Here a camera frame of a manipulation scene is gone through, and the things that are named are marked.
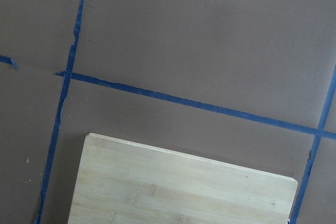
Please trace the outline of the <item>wooden cutting board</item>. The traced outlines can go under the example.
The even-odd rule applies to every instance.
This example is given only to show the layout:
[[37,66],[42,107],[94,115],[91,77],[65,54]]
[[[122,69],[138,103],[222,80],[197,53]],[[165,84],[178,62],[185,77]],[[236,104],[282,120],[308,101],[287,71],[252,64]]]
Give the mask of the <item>wooden cutting board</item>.
[[90,133],[69,223],[286,223],[291,177]]

